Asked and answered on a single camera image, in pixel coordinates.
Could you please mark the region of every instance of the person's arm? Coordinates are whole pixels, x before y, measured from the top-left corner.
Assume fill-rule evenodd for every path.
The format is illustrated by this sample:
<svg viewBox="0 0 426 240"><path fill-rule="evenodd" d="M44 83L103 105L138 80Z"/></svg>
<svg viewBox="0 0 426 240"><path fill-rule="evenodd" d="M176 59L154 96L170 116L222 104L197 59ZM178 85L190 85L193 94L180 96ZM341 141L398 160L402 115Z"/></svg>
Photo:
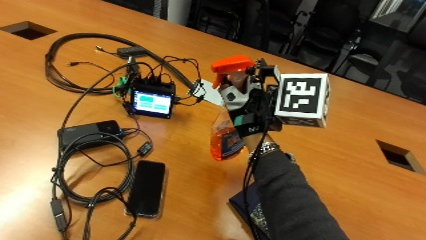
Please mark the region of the person's arm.
<svg viewBox="0 0 426 240"><path fill-rule="evenodd" d="M261 134L244 137L249 152ZM273 142L266 136L264 142ZM261 155L254 181L272 239L347 239L297 164L277 149Z"/></svg>

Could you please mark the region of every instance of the wooden table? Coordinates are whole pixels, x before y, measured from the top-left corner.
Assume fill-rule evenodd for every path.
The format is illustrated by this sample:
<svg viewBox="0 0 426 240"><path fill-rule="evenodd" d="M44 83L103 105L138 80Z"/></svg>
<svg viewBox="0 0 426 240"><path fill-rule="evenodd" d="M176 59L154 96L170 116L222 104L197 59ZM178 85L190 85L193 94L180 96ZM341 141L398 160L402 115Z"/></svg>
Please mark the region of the wooden table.
<svg viewBox="0 0 426 240"><path fill-rule="evenodd" d="M31 21L57 32L27 40L0 31L0 239L59 239L51 212L49 182L57 158L56 131L79 95L53 87L44 75L44 55L51 44L72 33L108 33L125 38L160 56L192 57L202 78L214 79L210 63L236 54L265 58L282 73L317 70L233 42L193 31L99 0L1 0L0 27ZM114 51L122 44L100 39L67 43L55 64L63 74L87 86L104 74L89 66L67 67L69 61L91 61L108 69L122 60L95 51ZM188 64L176 64L196 79ZM331 214L351 239L425 239L426 178L387 163L377 140L409 150L426 166L425 119L421 104L330 75L331 98L327 127L285 126L272 133L292 152ZM177 93L186 87L177 83ZM154 141L148 159L166 164L169 175L164 214L140 219L130 239L250 239L249 231L226 205L241 190L248 153L216 162L209 154L209 134L220 108L208 102L177 106L170 120L140 116L141 128ZM68 126L114 119L134 127L120 101L110 95L84 98ZM126 140L134 152L142 138ZM116 186L125 167L100 169L88 161L73 162L65 173L75 190L91 195ZM80 239L87 209L72 204L71 239ZM130 222L122 205L97 206L93 239L116 239Z"/></svg>

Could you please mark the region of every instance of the black power bank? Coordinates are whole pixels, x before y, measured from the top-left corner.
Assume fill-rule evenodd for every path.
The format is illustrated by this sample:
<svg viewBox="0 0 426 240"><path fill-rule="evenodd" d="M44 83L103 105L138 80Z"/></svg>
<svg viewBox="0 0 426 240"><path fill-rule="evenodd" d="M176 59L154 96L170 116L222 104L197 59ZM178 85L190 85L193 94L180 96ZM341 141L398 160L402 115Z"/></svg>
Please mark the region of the black power bank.
<svg viewBox="0 0 426 240"><path fill-rule="evenodd" d="M57 131L60 149L64 150L71 144L79 146L79 149L87 149L107 144L105 141L97 140L117 142L117 138L112 137L109 134L120 139L122 138L121 129L114 120L61 128Z"/></svg>

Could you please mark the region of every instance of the lcd display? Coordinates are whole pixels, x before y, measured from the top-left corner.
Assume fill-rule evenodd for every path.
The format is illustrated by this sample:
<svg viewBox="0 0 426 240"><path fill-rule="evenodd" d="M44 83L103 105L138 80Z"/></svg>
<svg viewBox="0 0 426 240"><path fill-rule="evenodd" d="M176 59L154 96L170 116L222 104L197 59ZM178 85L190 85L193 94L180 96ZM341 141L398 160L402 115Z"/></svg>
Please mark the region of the lcd display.
<svg viewBox="0 0 426 240"><path fill-rule="evenodd" d="M158 93L133 90L133 108L137 114L169 118L173 98Z"/></svg>

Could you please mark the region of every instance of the black smartphone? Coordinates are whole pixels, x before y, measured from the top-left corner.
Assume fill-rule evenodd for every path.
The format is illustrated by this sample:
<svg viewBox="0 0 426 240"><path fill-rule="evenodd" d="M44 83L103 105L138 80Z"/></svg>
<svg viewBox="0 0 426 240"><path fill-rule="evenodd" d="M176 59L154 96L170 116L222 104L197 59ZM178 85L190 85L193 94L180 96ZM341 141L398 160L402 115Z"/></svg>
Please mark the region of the black smartphone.
<svg viewBox="0 0 426 240"><path fill-rule="evenodd" d="M137 163L128 205L140 217L156 218L160 215L165 185L165 164L141 160Z"/></svg>

